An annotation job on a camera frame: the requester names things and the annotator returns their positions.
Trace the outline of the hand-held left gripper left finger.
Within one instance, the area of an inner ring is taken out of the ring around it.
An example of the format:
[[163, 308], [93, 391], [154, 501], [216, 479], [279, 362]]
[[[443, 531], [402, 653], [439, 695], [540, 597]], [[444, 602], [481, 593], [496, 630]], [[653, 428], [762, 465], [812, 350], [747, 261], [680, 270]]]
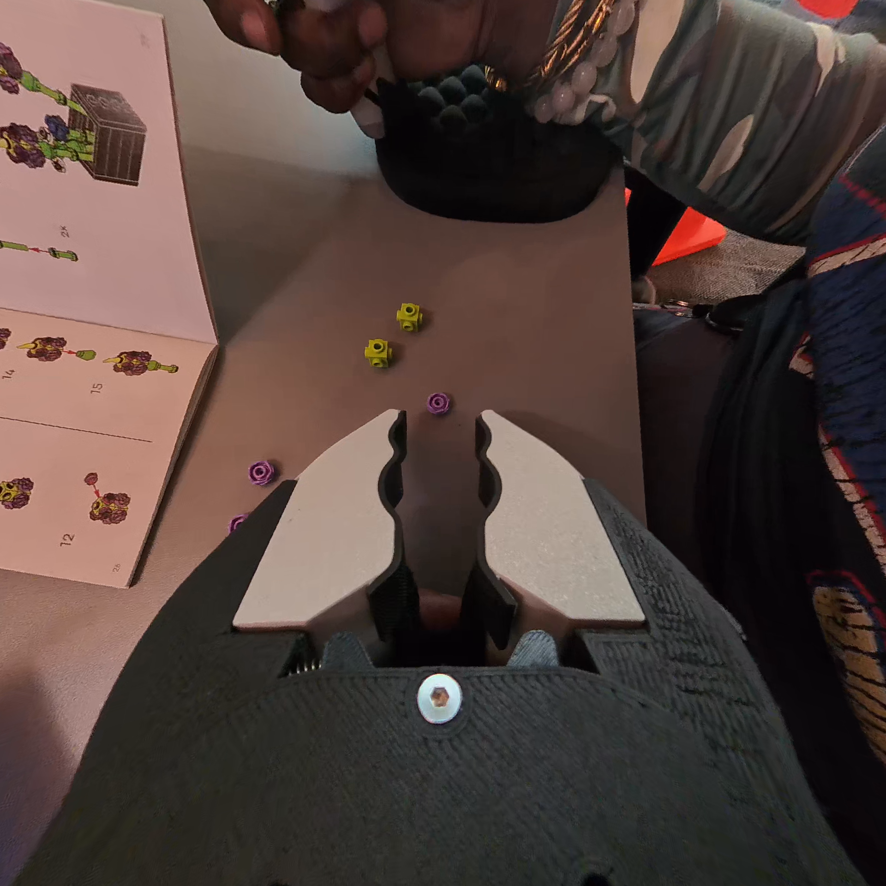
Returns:
[[387, 410], [302, 471], [233, 619], [240, 631], [340, 632], [385, 645], [417, 626], [396, 507], [407, 414]]

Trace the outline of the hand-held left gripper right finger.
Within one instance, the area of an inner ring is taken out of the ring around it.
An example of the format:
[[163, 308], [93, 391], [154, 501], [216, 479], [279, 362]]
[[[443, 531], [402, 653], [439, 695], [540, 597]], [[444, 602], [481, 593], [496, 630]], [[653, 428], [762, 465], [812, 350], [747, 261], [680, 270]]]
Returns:
[[643, 629], [647, 618], [584, 477], [503, 415], [476, 420], [484, 519], [464, 615], [496, 651], [541, 630]]

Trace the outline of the white instruction booklet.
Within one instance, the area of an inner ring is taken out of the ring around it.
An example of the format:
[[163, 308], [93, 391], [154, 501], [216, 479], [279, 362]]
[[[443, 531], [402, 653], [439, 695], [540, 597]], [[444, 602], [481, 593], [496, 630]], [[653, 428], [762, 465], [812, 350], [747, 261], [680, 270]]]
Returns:
[[158, 14], [2, 2], [2, 568], [128, 587], [218, 350]]

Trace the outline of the person's right forearm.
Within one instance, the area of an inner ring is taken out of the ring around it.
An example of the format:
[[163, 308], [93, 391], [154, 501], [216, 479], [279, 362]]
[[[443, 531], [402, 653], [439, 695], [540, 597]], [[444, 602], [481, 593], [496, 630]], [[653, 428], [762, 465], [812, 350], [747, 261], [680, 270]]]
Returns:
[[884, 239], [884, 46], [756, 2], [643, 2], [587, 117], [649, 181], [826, 258]]

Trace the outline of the grey desk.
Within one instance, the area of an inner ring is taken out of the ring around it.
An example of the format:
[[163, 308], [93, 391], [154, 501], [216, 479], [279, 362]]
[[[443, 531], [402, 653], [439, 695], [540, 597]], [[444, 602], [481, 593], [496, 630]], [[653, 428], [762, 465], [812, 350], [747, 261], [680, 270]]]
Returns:
[[[2, 573], [2, 884], [65, 796], [96, 718], [172, 592], [269, 490], [387, 408], [408, 411], [403, 515], [421, 588], [460, 594], [481, 520], [474, 418], [492, 408], [645, 520], [623, 185], [565, 221], [428, 216], [393, 196], [349, 117], [279, 60], [228, 44], [200, 2], [165, 18], [186, 183], [222, 349], [137, 582]], [[424, 324], [401, 331], [399, 306]], [[395, 361], [374, 370], [371, 338]], [[435, 392], [448, 415], [428, 413]]]

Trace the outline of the person's right hand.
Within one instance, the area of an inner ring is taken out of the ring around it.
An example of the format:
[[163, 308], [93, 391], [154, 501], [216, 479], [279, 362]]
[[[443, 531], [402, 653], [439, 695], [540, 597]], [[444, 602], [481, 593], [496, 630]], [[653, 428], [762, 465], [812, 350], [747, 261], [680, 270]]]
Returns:
[[331, 12], [305, 2], [206, 1], [227, 39], [299, 71], [305, 97], [349, 112], [377, 76], [384, 46], [393, 74], [422, 81], [472, 63], [520, 83], [542, 61], [555, 1], [354, 1]]

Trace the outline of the person's dark clothing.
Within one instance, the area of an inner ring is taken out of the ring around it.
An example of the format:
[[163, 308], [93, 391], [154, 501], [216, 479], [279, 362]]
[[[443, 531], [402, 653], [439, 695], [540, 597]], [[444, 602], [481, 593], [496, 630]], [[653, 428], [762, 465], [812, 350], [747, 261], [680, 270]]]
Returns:
[[884, 122], [825, 168], [804, 255], [707, 319], [635, 316], [648, 527], [742, 628], [825, 817], [884, 880]]

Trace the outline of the orange traffic cone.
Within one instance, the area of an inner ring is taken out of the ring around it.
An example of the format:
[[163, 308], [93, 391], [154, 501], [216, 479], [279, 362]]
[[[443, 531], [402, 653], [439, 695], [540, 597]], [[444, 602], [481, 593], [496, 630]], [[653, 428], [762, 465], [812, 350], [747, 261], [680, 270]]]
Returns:
[[723, 225], [646, 180], [626, 188], [628, 254], [633, 277], [722, 243]]

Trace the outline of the black mesh cushion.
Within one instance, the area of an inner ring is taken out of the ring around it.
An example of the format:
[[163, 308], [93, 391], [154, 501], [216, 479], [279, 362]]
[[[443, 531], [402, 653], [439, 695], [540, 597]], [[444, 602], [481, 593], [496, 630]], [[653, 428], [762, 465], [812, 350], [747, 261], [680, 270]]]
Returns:
[[461, 221], [541, 224], [586, 209], [620, 161], [593, 127], [541, 124], [472, 65], [378, 82], [382, 178], [401, 201]]

